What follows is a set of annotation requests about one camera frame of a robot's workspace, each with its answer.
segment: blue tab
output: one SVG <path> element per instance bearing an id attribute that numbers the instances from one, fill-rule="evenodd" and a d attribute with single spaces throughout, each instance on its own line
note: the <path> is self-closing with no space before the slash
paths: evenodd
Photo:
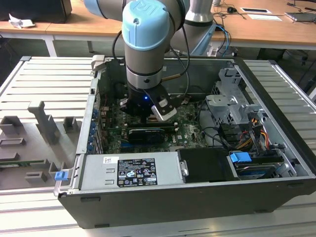
<path id="1" fill-rule="evenodd" d="M 252 162 L 248 152 L 234 152 L 230 155 L 232 162 Z"/>
<path id="2" fill-rule="evenodd" d="M 123 10 L 122 35 L 125 43 L 139 51 L 161 45 L 170 29 L 169 13 L 158 0 L 129 2 Z"/>
<path id="3" fill-rule="evenodd" d="M 55 174 L 56 181 L 67 181 L 68 180 L 68 171 L 58 171 Z"/>

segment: black plastic cover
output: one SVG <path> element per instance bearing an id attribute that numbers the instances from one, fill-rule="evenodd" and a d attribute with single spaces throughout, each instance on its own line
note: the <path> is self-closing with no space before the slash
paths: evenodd
<path id="1" fill-rule="evenodd" d="M 188 166 L 186 183 L 235 180 L 227 160 L 228 154 L 223 148 L 179 149 L 180 160 L 185 160 Z"/>

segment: blue latch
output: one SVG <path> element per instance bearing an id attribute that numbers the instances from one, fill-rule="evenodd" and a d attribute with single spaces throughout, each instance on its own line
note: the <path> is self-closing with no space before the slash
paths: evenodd
<path id="1" fill-rule="evenodd" d="M 55 174 L 55 181 L 67 181 L 68 171 L 58 171 Z"/>
<path id="2" fill-rule="evenodd" d="M 252 162 L 248 152 L 233 152 L 230 157 L 232 162 Z"/>

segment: gray plastic block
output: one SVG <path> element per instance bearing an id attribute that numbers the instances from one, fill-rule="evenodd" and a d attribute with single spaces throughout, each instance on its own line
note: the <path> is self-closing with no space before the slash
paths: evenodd
<path id="1" fill-rule="evenodd" d="M 43 162 L 30 163 L 30 166 L 33 168 L 48 169 L 50 167 L 50 163 L 47 159 L 45 159 Z"/>
<path id="2" fill-rule="evenodd" d="M 30 61 L 30 59 L 31 59 L 31 56 L 22 56 L 20 61 Z"/>
<path id="3" fill-rule="evenodd" d="M 55 144 L 57 137 L 55 135 L 56 123 L 52 116 L 48 116 L 44 111 L 45 103 L 43 101 L 32 101 L 29 104 L 28 111 L 34 114 L 38 121 L 39 131 L 45 136 L 49 144 Z"/>
<path id="4" fill-rule="evenodd" d="M 45 183 L 47 181 L 47 177 L 42 171 L 27 172 L 24 178 L 30 184 Z"/>
<path id="5" fill-rule="evenodd" d="M 0 147 L 23 146 L 26 144 L 24 138 L 7 138 L 0 140 Z"/>
<path id="6" fill-rule="evenodd" d="M 75 117 L 65 117 L 63 126 L 66 133 L 78 131 L 78 124 Z"/>
<path id="7" fill-rule="evenodd" d="M 0 122 L 0 128 L 5 135 L 18 134 L 16 129 L 18 126 L 22 126 L 22 123 L 17 116 L 4 116 Z"/>
<path id="8" fill-rule="evenodd" d="M 4 161 L 15 161 L 20 158 L 20 155 L 15 152 L 15 153 L 1 153 L 0 154 L 0 162 Z"/>
<path id="9" fill-rule="evenodd" d="M 56 174 L 57 171 L 59 171 L 58 168 L 56 167 L 55 163 L 52 162 L 50 164 L 50 167 L 49 167 L 49 170 L 48 170 L 48 173 L 49 173 L 49 175 L 51 176 L 52 179 L 55 178 L 55 174 Z"/>

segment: power supply label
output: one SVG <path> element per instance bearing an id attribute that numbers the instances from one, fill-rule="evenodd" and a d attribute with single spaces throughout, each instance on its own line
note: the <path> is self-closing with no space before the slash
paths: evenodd
<path id="1" fill-rule="evenodd" d="M 120 188 L 157 184 L 154 158 L 118 160 L 118 186 Z"/>

